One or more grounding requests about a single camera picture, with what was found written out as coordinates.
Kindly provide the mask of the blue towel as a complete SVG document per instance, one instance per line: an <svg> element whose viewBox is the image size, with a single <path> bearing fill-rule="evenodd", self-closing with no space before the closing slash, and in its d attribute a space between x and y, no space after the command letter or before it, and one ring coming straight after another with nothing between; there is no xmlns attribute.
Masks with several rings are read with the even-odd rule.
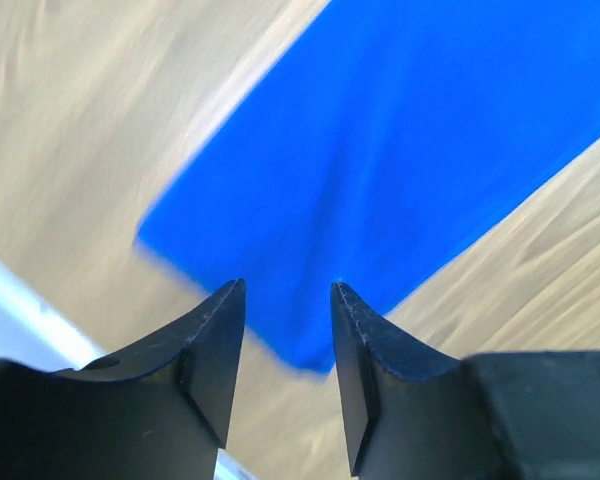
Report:
<svg viewBox="0 0 600 480"><path fill-rule="evenodd" d="M599 137L600 1L333 1L137 238L326 374L333 282L390 312Z"/></svg>

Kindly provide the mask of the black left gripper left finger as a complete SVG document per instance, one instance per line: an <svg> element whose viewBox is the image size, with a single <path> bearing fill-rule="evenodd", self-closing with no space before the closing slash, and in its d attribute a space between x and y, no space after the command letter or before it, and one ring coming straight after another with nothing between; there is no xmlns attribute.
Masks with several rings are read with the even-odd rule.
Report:
<svg viewBox="0 0 600 480"><path fill-rule="evenodd" d="M81 370L0 359L0 479L210 479L245 326L233 280Z"/></svg>

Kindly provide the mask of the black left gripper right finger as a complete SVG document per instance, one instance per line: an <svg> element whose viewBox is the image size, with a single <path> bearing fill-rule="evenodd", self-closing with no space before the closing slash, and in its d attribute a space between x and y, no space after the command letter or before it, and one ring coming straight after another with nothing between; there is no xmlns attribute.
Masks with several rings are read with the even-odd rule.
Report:
<svg viewBox="0 0 600 480"><path fill-rule="evenodd" d="M600 350L445 355L347 284L331 318L358 479L600 479Z"/></svg>

